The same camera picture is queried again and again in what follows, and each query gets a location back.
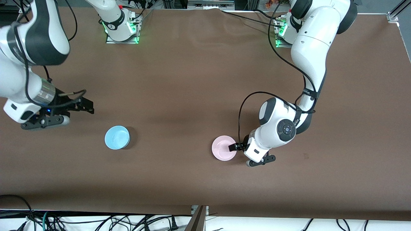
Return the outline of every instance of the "table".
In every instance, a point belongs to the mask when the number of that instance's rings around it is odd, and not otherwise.
[[[336,37],[311,127],[272,150],[274,163],[248,168],[240,152],[216,160],[212,141],[236,139],[249,93],[293,102],[303,88],[271,50],[265,25],[217,9],[156,10],[140,44],[118,45],[104,43],[94,9],[74,11],[71,53],[49,72],[65,92],[86,88],[95,114],[73,112],[66,127],[28,132],[1,111],[1,194],[48,210],[187,214],[206,204],[228,216],[411,219],[411,65],[384,15],[359,15]],[[72,15],[60,13],[70,36]],[[291,60],[288,49],[280,53]],[[242,136],[258,127],[267,98],[246,102]],[[104,144],[114,125],[132,132],[126,150]]]

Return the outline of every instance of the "robotic arm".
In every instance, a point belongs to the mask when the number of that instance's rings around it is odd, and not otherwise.
[[[115,0],[87,2],[97,10],[113,40],[124,41],[136,33],[134,12],[120,9]],[[29,22],[0,28],[0,97],[8,99],[4,111],[23,129],[66,125],[70,115],[67,111],[94,113],[92,101],[81,97],[69,104],[67,94],[31,71],[35,65],[60,65],[70,52],[57,2],[33,0],[31,9]],[[53,107],[56,104],[67,105]]]
[[[292,44],[291,57],[296,67],[306,74],[305,87],[297,106],[277,97],[261,106],[260,127],[244,140],[247,144],[244,154],[256,163],[271,148],[289,143],[309,127],[327,72],[327,52],[336,34],[346,31],[357,15],[352,0],[292,0],[290,3],[291,12],[285,15],[287,23],[279,35]]]

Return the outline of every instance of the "blue bowl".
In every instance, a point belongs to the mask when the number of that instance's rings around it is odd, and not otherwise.
[[[106,132],[104,141],[110,149],[121,149],[130,142],[130,133],[123,126],[114,126]]]

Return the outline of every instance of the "pink bowl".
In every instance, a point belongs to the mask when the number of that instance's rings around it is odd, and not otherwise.
[[[234,158],[237,151],[230,152],[229,145],[236,143],[236,141],[229,136],[219,136],[212,143],[211,150],[215,158],[227,161]]]

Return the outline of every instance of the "black cable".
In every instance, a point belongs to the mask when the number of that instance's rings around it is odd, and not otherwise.
[[[30,213],[31,217],[32,217],[33,219],[35,219],[35,216],[34,216],[34,214],[33,214],[33,210],[31,209],[31,206],[30,206],[30,204],[26,201],[26,199],[24,199],[24,197],[19,196],[19,195],[14,195],[14,194],[4,194],[4,195],[0,195],[0,198],[2,198],[2,197],[15,197],[15,198],[18,198],[18,199],[22,200],[22,201],[26,204],[26,206],[27,206],[27,208],[28,208],[28,210],[29,210],[29,213]],[[37,230],[37,225],[34,224],[34,231],[36,231],[36,230]]]
[[[171,221],[170,221],[170,219],[167,218],[167,220],[169,221],[170,231],[173,231],[173,228],[171,227]]]
[[[20,1],[20,4],[17,3],[15,0],[12,0],[12,1],[13,1],[18,7],[20,7],[21,12],[22,12],[24,18],[28,21],[27,13],[26,13],[25,10],[24,10],[24,3],[23,3],[23,1],[21,0],[21,1]]]
[[[66,222],[66,221],[62,221],[59,218],[60,223],[66,223],[66,224],[86,224],[86,223],[95,223],[95,222],[103,222],[105,220],[97,220],[97,221],[86,221],[86,222]]]
[[[350,230],[350,226],[348,225],[347,221],[346,221],[345,219],[343,219],[343,221],[344,221],[344,223],[347,225],[348,231],[351,231],[351,230]],[[341,225],[340,225],[339,222],[338,222],[338,219],[335,219],[335,222],[337,223],[337,225],[338,225],[338,227],[339,227],[340,229],[342,229],[343,231],[347,231],[347,230],[345,230],[344,228],[341,227]]]
[[[262,21],[255,20],[255,19],[252,19],[252,18],[247,18],[247,17],[241,16],[241,15],[238,15],[238,14],[233,14],[233,13],[230,13],[230,12],[225,12],[225,11],[222,11],[222,12],[224,12],[224,13],[226,13],[226,14],[230,14],[230,15],[236,16],[236,17],[240,17],[240,18],[248,19],[248,20],[251,20],[251,21],[254,21],[254,22],[258,22],[258,23],[266,24],[266,25],[270,25],[270,24],[271,24],[271,22],[270,22],[270,23],[266,23],[266,22],[262,22]]]
[[[30,11],[31,11],[31,5],[27,8],[27,10],[26,10],[22,15],[20,15],[20,16],[17,18],[16,22],[20,22],[23,18],[26,18],[27,14],[28,14]]]
[[[144,219],[144,231],[150,231],[150,229],[148,228],[148,225],[147,225],[147,219]]]
[[[151,224],[154,223],[154,222],[160,221],[160,220],[162,220],[162,219],[168,219],[168,218],[170,218],[170,217],[191,217],[191,215],[175,215],[175,216],[174,216],[174,215],[170,215],[170,216],[157,217],[157,218],[154,218],[154,219],[152,219],[152,220],[147,221],[147,222],[144,224],[143,228],[141,228],[139,231],[142,231],[143,229],[145,229],[146,226],[149,226],[149,225],[151,225]]]
[[[46,66],[43,66],[44,71],[46,72],[46,76],[47,76],[47,82],[51,83],[53,80],[50,78],[50,75],[48,74],[48,70]]]
[[[50,221],[48,217],[46,217],[45,225],[48,227],[48,230],[54,231],[53,228],[51,227]]]
[[[141,11],[141,13],[140,13],[139,15],[137,15],[137,16],[136,16],[136,17],[134,17],[134,18],[132,18],[131,20],[134,20],[134,19],[136,19],[136,18],[140,17],[140,16],[143,14],[144,10],[145,10],[145,8],[143,8],[143,10]]]
[[[24,222],[23,224],[21,224],[21,226],[17,229],[17,231],[23,231],[24,230],[24,226],[27,222]]]
[[[268,14],[266,14],[265,12],[263,12],[262,10],[259,10],[259,9],[254,9],[253,11],[256,11],[256,12],[260,12],[260,13],[262,13],[266,18],[271,18],[271,16],[270,15],[268,15]]]
[[[146,215],[146,216],[144,216],[144,218],[141,219],[141,220],[134,226],[134,228],[133,228],[131,231],[136,230],[140,225],[142,225],[142,223],[144,222],[145,219],[152,218],[153,216],[154,216],[154,215]]]
[[[369,220],[365,221],[365,225],[364,225],[364,231],[367,231],[367,225],[368,225]]]
[[[25,95],[26,95],[28,101],[30,101],[30,103],[35,104],[35,105],[38,105],[38,106],[40,106],[40,107],[44,107],[44,105],[39,104],[39,103],[35,102],[34,100],[32,100],[32,99],[30,98],[29,94],[28,94],[28,82],[29,82],[28,60],[27,60],[27,57],[26,57],[26,55],[25,55],[25,51],[24,51],[24,49],[23,49],[23,45],[22,45],[22,43],[21,43],[20,36],[19,36],[19,34],[18,34],[17,26],[15,26],[15,25],[14,25],[14,34],[15,34],[15,36],[16,36],[16,40],[17,40],[17,43],[18,43],[18,47],[19,47],[19,49],[20,49],[20,51],[21,51],[21,53],[22,53],[22,57],[23,57],[23,59],[24,59],[24,66],[25,66],[25,72],[26,72]],[[83,90],[81,90],[80,92],[82,92],[82,93],[81,93],[77,98],[75,98],[75,99],[73,99],[73,100],[71,100],[71,101],[69,101],[69,102],[66,102],[66,103],[63,103],[63,104],[59,104],[59,105],[48,105],[46,108],[53,109],[53,108],[60,108],[60,107],[65,107],[65,106],[68,106],[68,105],[71,105],[71,104],[75,104],[75,103],[77,103],[77,102],[79,101],[79,99],[80,99],[81,97],[84,96],[84,94],[85,94],[87,91],[86,91],[85,89],[83,89]]]
[[[127,216],[127,220],[129,221],[129,224],[130,224],[130,230],[132,229],[132,224],[131,224],[131,221],[130,221],[130,218]]]
[[[125,224],[129,224],[129,225],[136,225],[137,223],[133,223],[133,222],[131,222],[130,221],[130,219],[127,217],[127,220],[128,220],[128,222],[127,221],[123,221],[123,220],[120,220],[120,219],[118,219],[118,218],[116,218],[116,217],[113,217],[112,218],[112,220],[115,220],[115,221],[120,221],[120,222],[123,222],[123,223],[125,223]]]
[[[305,228],[304,228],[302,231],[307,231],[309,225],[311,224],[311,222],[312,222],[313,220],[314,220],[314,218],[311,218],[311,219],[309,220],[309,222],[307,223],[307,225],[305,226]]]
[[[255,95],[255,94],[267,94],[267,95],[271,95],[271,96],[277,97],[278,99],[282,100],[287,106],[289,106],[289,107],[291,107],[292,109],[296,110],[296,108],[295,108],[294,106],[292,106],[290,103],[288,103],[287,101],[285,101],[284,99],[282,99],[282,98],[279,97],[278,95],[275,95],[275,94],[272,94],[272,93],[269,93],[269,92],[265,92],[265,91],[256,91],[256,92],[253,92],[253,93],[249,94],[249,95],[243,100],[243,102],[242,102],[242,104],[241,104],[241,106],[240,106],[240,110],[239,110],[239,112],[238,112],[238,142],[239,142],[239,143],[241,143],[241,138],[240,138],[240,117],[241,117],[241,110],[242,110],[242,107],[243,107],[245,101],[246,101],[250,96]]]
[[[57,223],[57,225],[58,225],[58,227],[60,228],[61,231],[65,231],[65,230],[66,230],[65,225],[64,225],[63,223],[61,223],[60,219],[59,219],[58,217],[53,217],[54,229],[56,229],[56,226],[55,226],[56,223]]]
[[[113,218],[113,217],[114,217],[114,216],[110,216],[110,217],[108,217],[107,219],[103,220],[103,222],[100,223],[100,224],[97,226],[97,228],[95,229],[95,231],[99,231],[99,230],[101,229],[101,227],[102,227],[108,220],[110,220],[110,219]]]
[[[303,76],[305,76],[305,77],[308,79],[308,81],[309,81],[309,82],[311,83],[311,85],[312,85],[313,90],[316,92],[316,89],[315,89],[315,86],[314,86],[314,83],[313,83],[312,79],[311,79],[303,70],[301,70],[300,68],[296,67],[294,64],[290,63],[290,62],[287,61],[285,58],[283,58],[283,57],[275,50],[274,46],[272,45],[271,36],[270,36],[270,27],[271,27],[270,25],[271,25],[271,23],[272,23],[272,21],[273,21],[273,19],[274,19],[274,15],[275,15],[275,13],[277,12],[278,7],[280,6],[280,4],[281,4],[283,1],[284,1],[284,0],[280,0],[280,2],[278,3],[277,7],[275,8],[275,10],[274,10],[274,12],[272,13],[272,16],[271,16],[271,18],[270,18],[270,23],[269,23],[269,25],[268,25],[268,33],[267,33],[267,35],[268,35],[268,42],[270,43],[270,46],[271,46],[272,50],[274,51],[274,53],[275,53],[281,60],[283,60],[285,63],[287,63],[288,65],[294,67],[294,68],[295,68],[296,70],[298,70],[299,72],[301,72],[301,73],[303,74]],[[296,104],[297,104],[297,101],[301,98],[301,96],[302,96],[302,94],[301,94],[299,97],[297,97],[297,99],[295,100],[295,103],[296,103]],[[302,111],[302,113],[313,113],[313,112],[314,112],[314,111],[312,111],[312,108],[310,108],[308,111]]]
[[[74,13],[74,11],[73,11],[73,8],[70,6],[70,3],[69,3],[69,1],[68,0],[65,0],[66,1],[66,3],[67,3],[67,6],[70,8],[70,11],[72,12],[72,14],[73,14],[73,18],[74,18],[74,22],[75,22],[75,24],[76,24],[76,30],[74,31],[74,34],[73,34],[73,36],[71,37],[71,38],[69,38],[69,41],[71,41],[75,36],[76,36],[76,34],[77,34],[77,18],[76,18],[76,14]]]
[[[114,228],[114,226],[117,225],[117,224],[123,225],[123,224],[120,224],[120,222],[121,222],[123,219],[127,218],[127,217],[128,217],[128,215],[127,215],[127,216],[124,216],[124,217],[121,218],[121,219],[116,219],[116,218],[114,218],[115,222],[113,222],[113,218],[112,218],[112,219],[111,219],[111,225],[110,225],[109,231],[112,231],[113,228]]]

